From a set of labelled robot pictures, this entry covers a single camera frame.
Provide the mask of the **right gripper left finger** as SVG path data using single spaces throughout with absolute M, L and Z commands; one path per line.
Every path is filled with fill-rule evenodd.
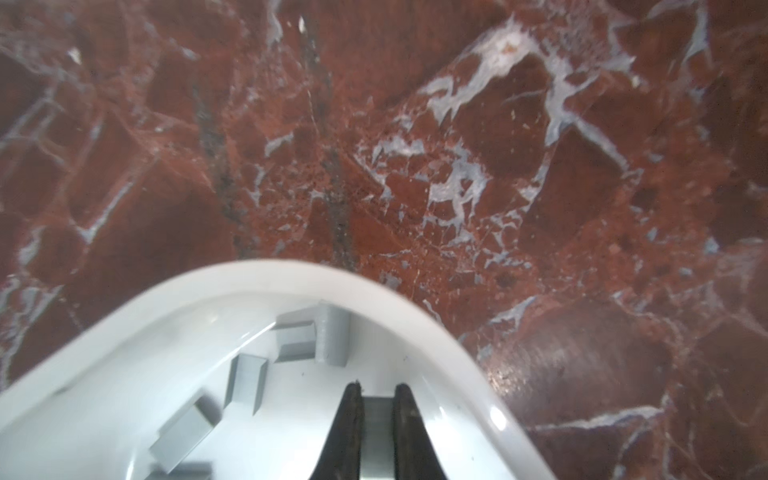
M 364 401 L 359 382 L 342 395 L 311 480 L 358 480 L 364 433 Z

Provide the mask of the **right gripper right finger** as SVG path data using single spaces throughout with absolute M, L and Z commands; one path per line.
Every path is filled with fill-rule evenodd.
M 397 480 L 446 480 L 410 387 L 396 386 L 393 398 L 394 466 Z

